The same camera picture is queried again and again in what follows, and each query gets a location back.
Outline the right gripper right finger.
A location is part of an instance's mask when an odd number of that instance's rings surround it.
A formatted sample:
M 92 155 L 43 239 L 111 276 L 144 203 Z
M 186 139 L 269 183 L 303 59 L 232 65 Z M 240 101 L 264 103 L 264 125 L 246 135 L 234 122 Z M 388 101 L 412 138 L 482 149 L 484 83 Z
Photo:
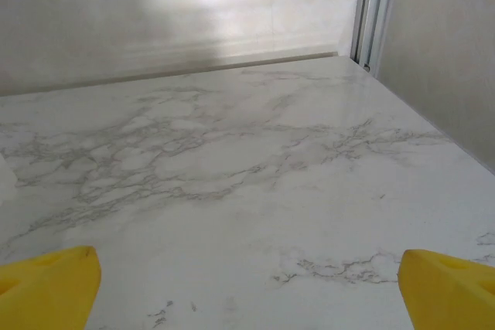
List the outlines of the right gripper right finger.
M 494 268 L 428 250 L 406 250 L 398 286 L 415 329 L 493 329 Z

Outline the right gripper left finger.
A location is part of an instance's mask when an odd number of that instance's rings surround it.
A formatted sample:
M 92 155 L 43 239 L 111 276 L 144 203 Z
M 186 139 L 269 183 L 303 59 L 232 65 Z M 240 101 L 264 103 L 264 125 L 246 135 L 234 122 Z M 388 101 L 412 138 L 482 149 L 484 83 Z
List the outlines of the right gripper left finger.
M 91 246 L 1 266 L 2 329 L 83 329 L 101 283 Z

